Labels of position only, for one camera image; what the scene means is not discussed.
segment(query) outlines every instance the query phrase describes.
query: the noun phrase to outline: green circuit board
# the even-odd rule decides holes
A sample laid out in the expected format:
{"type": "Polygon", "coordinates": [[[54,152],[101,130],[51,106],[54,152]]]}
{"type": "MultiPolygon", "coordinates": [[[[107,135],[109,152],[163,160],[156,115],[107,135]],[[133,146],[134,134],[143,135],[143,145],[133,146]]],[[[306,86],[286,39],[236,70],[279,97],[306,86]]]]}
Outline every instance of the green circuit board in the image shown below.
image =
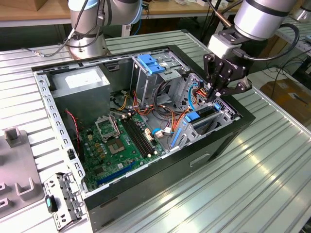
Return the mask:
{"type": "MultiPolygon", "coordinates": [[[[147,128],[140,115],[134,115],[132,120],[139,125],[141,131],[147,128]]],[[[124,168],[134,170],[156,159],[159,155],[165,154],[162,146],[154,139],[149,144],[157,151],[157,154],[143,158],[121,124],[121,120],[116,120],[116,123],[120,136],[118,138],[111,137],[107,142],[102,140],[95,124],[91,128],[80,132],[82,138],[81,145],[83,145],[85,154],[85,160],[82,162],[82,165],[86,172],[85,182],[89,191],[98,188],[100,186],[98,181],[109,175],[115,174],[124,168]]],[[[110,126],[106,125],[105,128],[109,131],[110,126]]]]}

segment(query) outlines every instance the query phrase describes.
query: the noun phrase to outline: motherboard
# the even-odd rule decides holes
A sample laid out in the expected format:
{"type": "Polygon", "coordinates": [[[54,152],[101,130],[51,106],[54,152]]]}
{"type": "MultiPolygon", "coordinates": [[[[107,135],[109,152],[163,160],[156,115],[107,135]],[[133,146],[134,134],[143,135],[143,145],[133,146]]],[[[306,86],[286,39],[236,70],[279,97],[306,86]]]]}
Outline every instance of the motherboard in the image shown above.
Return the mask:
{"type": "Polygon", "coordinates": [[[140,115],[115,119],[110,116],[104,124],[94,126],[80,132],[85,160],[82,162],[86,172],[85,182],[89,191],[124,175],[165,154],[156,138],[150,132],[140,115]],[[109,133],[118,134],[106,139],[109,133]]]}

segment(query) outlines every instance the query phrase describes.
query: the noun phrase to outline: blue pcie slot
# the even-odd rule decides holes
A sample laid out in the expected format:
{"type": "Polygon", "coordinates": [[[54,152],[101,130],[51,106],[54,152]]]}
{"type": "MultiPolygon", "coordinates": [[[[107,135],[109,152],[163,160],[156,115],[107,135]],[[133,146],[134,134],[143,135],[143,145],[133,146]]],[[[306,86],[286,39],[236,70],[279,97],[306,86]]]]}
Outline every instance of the blue pcie slot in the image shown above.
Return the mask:
{"type": "Polygon", "coordinates": [[[110,180],[113,180],[114,178],[116,178],[116,177],[118,177],[118,176],[120,176],[120,175],[122,175],[122,174],[124,174],[124,173],[126,173],[128,171],[130,171],[135,164],[136,164],[136,162],[133,162],[129,166],[126,166],[125,168],[122,168],[121,170],[116,171],[115,173],[112,173],[111,175],[106,176],[106,177],[100,179],[99,181],[97,181],[97,185],[106,183],[106,182],[108,182],[110,180]]]}
{"type": "Polygon", "coordinates": [[[171,144],[172,147],[175,145],[176,140],[177,140],[177,138],[178,138],[179,135],[180,135],[180,132],[181,132],[181,128],[179,128],[178,131],[177,131],[177,133],[176,133],[176,136],[175,136],[175,138],[174,138],[174,140],[173,140],[173,142],[172,142],[172,144],[171,144]]]}

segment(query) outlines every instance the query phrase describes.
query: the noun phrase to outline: blue plastic latch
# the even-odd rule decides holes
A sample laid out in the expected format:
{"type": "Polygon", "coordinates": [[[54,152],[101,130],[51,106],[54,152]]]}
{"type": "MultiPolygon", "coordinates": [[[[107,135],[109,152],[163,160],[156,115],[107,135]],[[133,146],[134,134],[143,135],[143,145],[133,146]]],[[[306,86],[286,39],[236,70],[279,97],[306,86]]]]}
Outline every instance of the blue plastic latch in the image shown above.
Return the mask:
{"type": "Polygon", "coordinates": [[[185,116],[185,119],[187,120],[187,122],[191,122],[193,120],[196,120],[200,118],[199,114],[197,114],[196,112],[191,112],[191,113],[188,113],[186,116],[185,116]]]}
{"type": "Polygon", "coordinates": [[[189,118],[189,116],[185,116],[185,120],[189,123],[191,121],[191,119],[189,118]]]}
{"type": "Polygon", "coordinates": [[[149,54],[140,55],[137,57],[139,62],[148,70],[150,74],[158,74],[165,71],[165,68],[160,66],[156,59],[149,54]]]}
{"type": "Polygon", "coordinates": [[[214,107],[217,111],[221,110],[221,106],[218,103],[214,103],[214,107]]]}

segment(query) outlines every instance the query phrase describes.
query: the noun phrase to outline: ram slot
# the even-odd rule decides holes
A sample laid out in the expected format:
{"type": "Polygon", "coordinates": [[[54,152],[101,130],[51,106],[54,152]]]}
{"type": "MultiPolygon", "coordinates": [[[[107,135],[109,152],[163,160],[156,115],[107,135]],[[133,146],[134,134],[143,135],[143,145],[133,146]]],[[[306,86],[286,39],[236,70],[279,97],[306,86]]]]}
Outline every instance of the ram slot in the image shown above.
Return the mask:
{"type": "Polygon", "coordinates": [[[147,139],[145,138],[145,136],[141,133],[140,129],[138,128],[138,126],[135,124],[134,121],[130,121],[130,126],[132,127],[132,129],[134,131],[137,131],[138,134],[137,136],[139,137],[140,141],[143,143],[144,147],[147,149],[148,154],[153,154],[154,150],[152,149],[152,147],[150,146],[149,142],[147,141],[147,139]]]}
{"type": "Polygon", "coordinates": [[[154,153],[154,150],[147,142],[144,135],[140,132],[137,125],[131,119],[124,119],[121,122],[143,158],[146,158],[148,154],[154,153]]]}

